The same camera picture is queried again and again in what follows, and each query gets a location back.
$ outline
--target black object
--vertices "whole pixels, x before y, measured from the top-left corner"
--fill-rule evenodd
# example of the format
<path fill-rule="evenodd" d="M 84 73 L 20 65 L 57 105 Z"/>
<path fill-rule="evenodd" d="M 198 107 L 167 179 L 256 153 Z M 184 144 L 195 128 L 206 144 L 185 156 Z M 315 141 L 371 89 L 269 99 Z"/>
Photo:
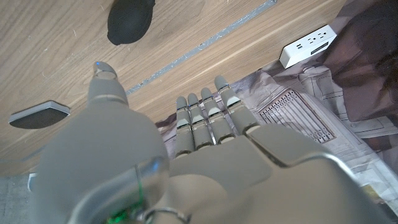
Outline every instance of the black object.
<path fill-rule="evenodd" d="M 155 0 L 116 0 L 108 17 L 108 39 L 131 44 L 144 36 L 152 21 Z"/>
<path fill-rule="evenodd" d="M 23 129 L 46 128 L 66 118 L 69 114 L 70 110 L 67 106 L 47 101 L 12 114 L 9 124 Z"/>

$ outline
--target floor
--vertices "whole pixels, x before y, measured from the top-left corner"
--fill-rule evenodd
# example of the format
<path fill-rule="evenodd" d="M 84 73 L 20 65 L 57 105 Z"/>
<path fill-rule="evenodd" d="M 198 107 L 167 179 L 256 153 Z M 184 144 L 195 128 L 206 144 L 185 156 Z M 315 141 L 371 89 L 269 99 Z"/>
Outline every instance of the floor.
<path fill-rule="evenodd" d="M 29 224 L 28 175 L 0 178 L 0 222 Z"/>

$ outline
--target black computer mouse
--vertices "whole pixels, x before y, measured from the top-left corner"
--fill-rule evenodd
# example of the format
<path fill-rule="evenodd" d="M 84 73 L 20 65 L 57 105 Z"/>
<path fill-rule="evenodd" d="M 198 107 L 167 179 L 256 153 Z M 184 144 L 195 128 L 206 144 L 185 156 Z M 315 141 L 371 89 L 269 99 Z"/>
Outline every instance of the black computer mouse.
<path fill-rule="evenodd" d="M 152 21 L 155 0 L 116 0 L 109 12 L 108 39 L 131 44 L 144 36 Z"/>

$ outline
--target white power strip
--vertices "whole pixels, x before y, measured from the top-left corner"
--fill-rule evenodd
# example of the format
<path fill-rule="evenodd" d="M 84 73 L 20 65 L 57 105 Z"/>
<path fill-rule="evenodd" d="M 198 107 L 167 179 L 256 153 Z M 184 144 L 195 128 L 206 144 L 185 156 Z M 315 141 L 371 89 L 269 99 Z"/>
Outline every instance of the white power strip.
<path fill-rule="evenodd" d="M 279 60 L 284 68 L 289 68 L 312 55 L 324 51 L 335 38 L 336 34 L 333 29 L 326 25 L 284 47 Z"/>

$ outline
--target metal ring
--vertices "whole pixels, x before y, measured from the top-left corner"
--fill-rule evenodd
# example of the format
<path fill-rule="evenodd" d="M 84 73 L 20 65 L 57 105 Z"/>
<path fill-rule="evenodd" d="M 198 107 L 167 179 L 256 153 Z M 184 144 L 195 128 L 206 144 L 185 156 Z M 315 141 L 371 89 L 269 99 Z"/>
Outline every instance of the metal ring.
<path fill-rule="evenodd" d="M 178 211 L 175 208 L 163 207 L 163 208 L 155 208 L 155 209 L 152 209 L 149 212 L 147 212 L 144 215 L 144 220 L 147 221 L 148 218 L 151 217 L 156 212 L 171 213 L 171 214 L 175 215 L 184 224 L 188 224 L 191 219 L 190 215 L 186 217 L 182 212 Z"/>

